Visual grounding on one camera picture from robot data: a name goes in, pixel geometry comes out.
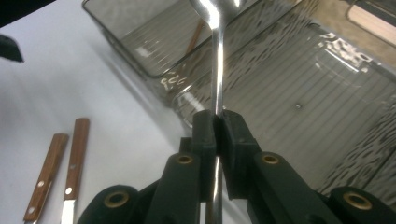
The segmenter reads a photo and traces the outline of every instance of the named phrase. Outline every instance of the white table surface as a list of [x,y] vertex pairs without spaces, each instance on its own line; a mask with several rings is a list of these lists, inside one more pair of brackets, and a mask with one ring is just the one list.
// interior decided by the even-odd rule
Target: white table surface
[[[70,139],[39,223],[59,223],[75,119],[91,120],[77,217],[113,185],[142,189],[161,177],[188,136],[107,44],[76,0],[57,0],[0,28],[24,63],[0,58],[0,218],[22,223],[55,133]],[[249,223],[246,203],[224,203],[223,223]]]

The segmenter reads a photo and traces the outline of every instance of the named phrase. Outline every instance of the metal blade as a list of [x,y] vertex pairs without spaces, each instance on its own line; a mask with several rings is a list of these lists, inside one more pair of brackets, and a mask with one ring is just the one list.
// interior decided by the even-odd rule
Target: metal blade
[[61,224],[73,224],[75,202],[76,200],[64,201]]

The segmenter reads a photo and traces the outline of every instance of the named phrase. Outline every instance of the clear plastic container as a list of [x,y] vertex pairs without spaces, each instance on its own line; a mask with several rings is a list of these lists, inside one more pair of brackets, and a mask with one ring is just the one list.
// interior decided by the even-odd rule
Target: clear plastic container
[[[202,24],[188,0],[84,7],[187,125],[210,109],[210,30],[197,32]],[[396,204],[396,49],[349,21],[352,8],[338,0],[250,1],[226,31],[224,105],[311,188],[354,186]]]

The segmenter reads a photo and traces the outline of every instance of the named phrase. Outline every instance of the screw hole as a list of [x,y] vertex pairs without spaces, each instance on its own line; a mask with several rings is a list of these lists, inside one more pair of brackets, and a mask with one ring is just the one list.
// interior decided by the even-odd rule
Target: screw hole
[[192,162],[192,157],[190,156],[179,156],[177,162],[180,164],[189,164]]
[[108,208],[117,208],[124,205],[129,200],[129,194],[126,191],[116,191],[108,194],[104,204]]
[[275,156],[265,155],[262,157],[262,161],[268,164],[278,164],[279,159]]
[[373,208],[373,205],[370,203],[370,201],[358,193],[350,191],[345,193],[343,198],[351,206],[360,210],[370,210]]

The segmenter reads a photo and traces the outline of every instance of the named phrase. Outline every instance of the wooden handle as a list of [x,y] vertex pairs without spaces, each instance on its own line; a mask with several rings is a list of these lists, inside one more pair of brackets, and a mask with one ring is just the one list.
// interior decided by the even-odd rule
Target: wooden handle
[[33,191],[23,220],[33,222],[40,217],[41,210],[43,209],[48,192],[50,191],[52,180],[58,172],[68,138],[69,136],[65,133],[56,133],[53,135],[49,146],[49,152],[44,160],[40,176],[35,184],[35,190]]
[[85,157],[85,149],[87,147],[89,129],[90,121],[88,119],[76,119],[67,171],[66,190],[64,192],[65,200],[75,200],[78,197],[79,182]]

